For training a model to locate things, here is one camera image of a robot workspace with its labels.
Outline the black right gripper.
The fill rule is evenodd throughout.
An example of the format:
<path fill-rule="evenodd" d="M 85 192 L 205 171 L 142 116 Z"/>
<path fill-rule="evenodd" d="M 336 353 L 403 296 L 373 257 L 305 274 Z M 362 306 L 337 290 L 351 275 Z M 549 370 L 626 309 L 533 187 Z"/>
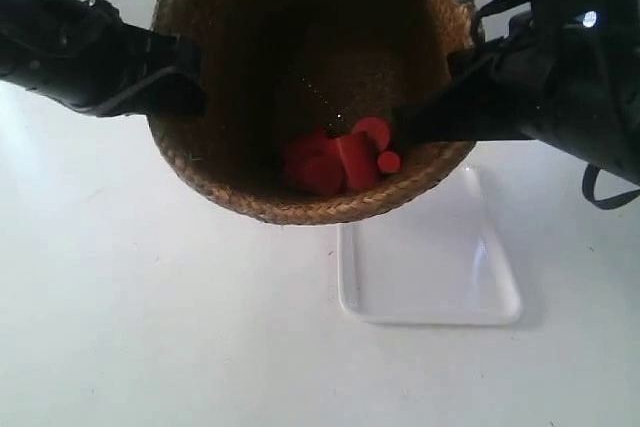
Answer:
<path fill-rule="evenodd" d="M 392 110 L 410 145 L 538 140 L 639 179 L 639 27 L 573 20 L 549 38 L 530 14 L 507 36 L 447 55 L 450 84 Z"/>

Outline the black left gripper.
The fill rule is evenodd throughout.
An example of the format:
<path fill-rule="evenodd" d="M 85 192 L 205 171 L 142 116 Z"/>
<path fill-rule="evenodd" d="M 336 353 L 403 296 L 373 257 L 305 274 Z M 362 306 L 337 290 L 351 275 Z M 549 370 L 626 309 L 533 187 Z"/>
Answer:
<path fill-rule="evenodd" d="M 1 80 L 92 117 L 199 116 L 200 49 L 105 0 L 1 0 Z"/>

